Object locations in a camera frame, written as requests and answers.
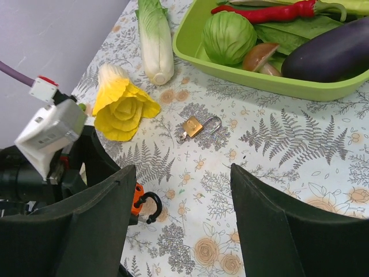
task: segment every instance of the yellow flower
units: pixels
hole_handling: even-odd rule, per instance
[[[236,275],[241,268],[240,258],[232,254],[227,254],[221,259],[220,267],[225,273],[230,275]]]
[[[128,141],[142,117],[153,118],[160,106],[136,87],[119,66],[104,64],[99,70],[99,91],[92,115],[95,128],[109,140]]]

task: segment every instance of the table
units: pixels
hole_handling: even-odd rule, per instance
[[[173,32],[190,3],[162,0]],[[107,153],[122,167],[136,164],[138,181],[164,204],[158,222],[129,227],[122,263],[134,276],[245,276],[232,163],[318,208],[369,215],[369,83],[345,99],[310,102],[208,76],[176,57],[175,76],[156,87],[143,73],[136,8],[137,1],[128,4],[73,92],[94,105],[98,68],[111,62],[161,104],[132,141],[100,135]],[[209,126],[180,145],[176,137],[191,115],[201,122],[218,115],[223,127],[210,137]],[[154,210],[148,202],[142,214]]]

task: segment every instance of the brass padlock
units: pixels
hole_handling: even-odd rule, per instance
[[[183,130],[189,137],[196,136],[204,127],[196,119],[196,117],[190,117],[185,123],[182,124]]]
[[[209,117],[204,122],[204,126],[213,118],[218,120],[218,125],[214,128],[214,130],[212,130],[210,134],[215,133],[221,127],[221,119],[217,116]],[[187,136],[191,138],[196,136],[200,131],[203,130],[204,126],[199,122],[199,120],[196,119],[196,117],[190,117],[188,120],[186,120],[185,123],[182,124],[184,132],[177,138],[177,142],[182,144],[186,140]]]

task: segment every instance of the black handle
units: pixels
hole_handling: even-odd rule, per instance
[[[139,208],[140,205],[145,203],[146,199],[149,198],[149,197],[152,198],[152,200],[154,200],[154,202],[156,204],[156,211],[152,215],[149,215],[149,218],[146,221],[147,224],[151,224],[151,223],[155,222],[156,219],[158,218],[158,216],[163,211],[163,204],[161,203],[161,200],[160,200],[159,196],[156,193],[153,193],[153,192],[146,192],[144,195],[142,195],[140,197],[140,199],[136,203],[134,203],[134,207]]]
[[[133,277],[133,275],[122,264],[120,264],[118,277]]]

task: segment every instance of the green tray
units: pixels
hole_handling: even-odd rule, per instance
[[[369,80],[369,70],[349,80],[317,83],[248,72],[210,61],[201,44],[201,33],[217,0],[194,0],[173,41],[174,53],[206,74],[237,84],[313,101],[330,101],[354,93]]]

